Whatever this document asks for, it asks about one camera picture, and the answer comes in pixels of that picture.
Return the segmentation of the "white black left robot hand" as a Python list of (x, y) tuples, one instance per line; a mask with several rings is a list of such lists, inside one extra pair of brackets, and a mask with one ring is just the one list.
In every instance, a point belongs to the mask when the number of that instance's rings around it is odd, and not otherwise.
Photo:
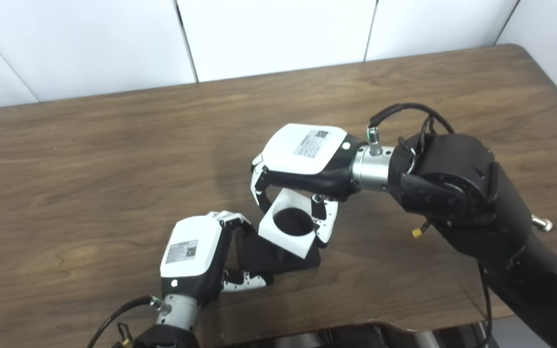
[(194, 299), (201, 307), (221, 293), (269, 287), (274, 277), (225, 266), (234, 231), (256, 232), (241, 213), (208, 212), (180, 220), (172, 229), (161, 266), (161, 295)]

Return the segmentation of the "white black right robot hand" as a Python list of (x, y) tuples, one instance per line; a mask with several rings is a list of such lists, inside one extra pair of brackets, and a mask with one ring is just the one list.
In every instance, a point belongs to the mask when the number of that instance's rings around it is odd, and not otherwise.
[(250, 191), (268, 212), (268, 187), (311, 192), (311, 216), (318, 247), (327, 247), (333, 222), (329, 209), (358, 193), (352, 164), (365, 142), (345, 130), (290, 123), (278, 130), (254, 158)]

